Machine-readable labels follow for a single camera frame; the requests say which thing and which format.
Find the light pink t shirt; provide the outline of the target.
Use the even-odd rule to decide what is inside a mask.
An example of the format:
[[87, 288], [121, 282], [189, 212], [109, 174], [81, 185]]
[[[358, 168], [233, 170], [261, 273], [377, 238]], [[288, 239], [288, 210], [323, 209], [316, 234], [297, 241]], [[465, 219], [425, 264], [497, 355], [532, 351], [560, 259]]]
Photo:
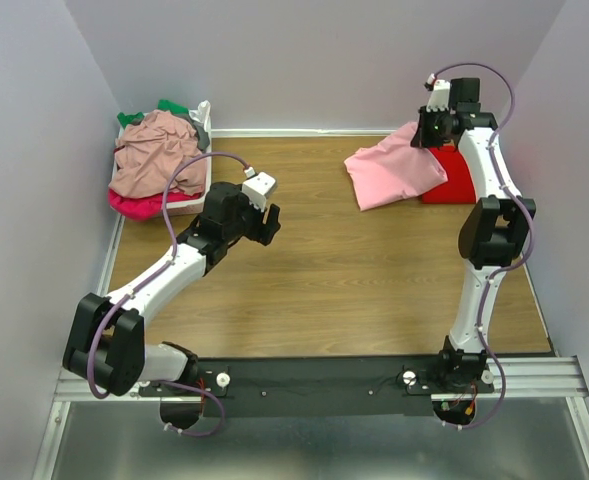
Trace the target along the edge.
[[417, 128], [416, 121], [407, 122], [344, 161], [361, 212], [419, 197], [447, 182], [447, 173], [434, 155], [410, 145]]

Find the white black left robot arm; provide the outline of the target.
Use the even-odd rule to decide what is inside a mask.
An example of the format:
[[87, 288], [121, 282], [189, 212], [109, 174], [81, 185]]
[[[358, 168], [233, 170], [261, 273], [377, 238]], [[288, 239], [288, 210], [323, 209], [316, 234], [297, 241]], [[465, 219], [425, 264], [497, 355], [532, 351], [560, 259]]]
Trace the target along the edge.
[[139, 382], [161, 381], [175, 395], [198, 377], [198, 358], [172, 342], [149, 345], [151, 321], [179, 293], [207, 275], [240, 239], [267, 246], [280, 229], [280, 208], [268, 202], [276, 180], [261, 172], [240, 185], [213, 184], [202, 212], [168, 251], [136, 279], [106, 296], [78, 303], [63, 366], [85, 379], [92, 394], [122, 396]]

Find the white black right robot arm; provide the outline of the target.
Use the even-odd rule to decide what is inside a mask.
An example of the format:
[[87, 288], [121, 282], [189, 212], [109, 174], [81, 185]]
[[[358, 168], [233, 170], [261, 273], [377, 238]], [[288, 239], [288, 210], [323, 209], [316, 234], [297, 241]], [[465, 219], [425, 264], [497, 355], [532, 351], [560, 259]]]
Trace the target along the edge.
[[480, 103], [477, 78], [430, 75], [419, 110], [415, 148], [452, 146], [467, 166], [476, 203], [458, 236], [464, 283], [456, 320], [434, 363], [415, 383], [430, 393], [459, 393], [482, 380], [490, 355], [488, 331], [508, 271], [519, 267], [536, 213], [512, 181], [499, 145], [499, 125]]

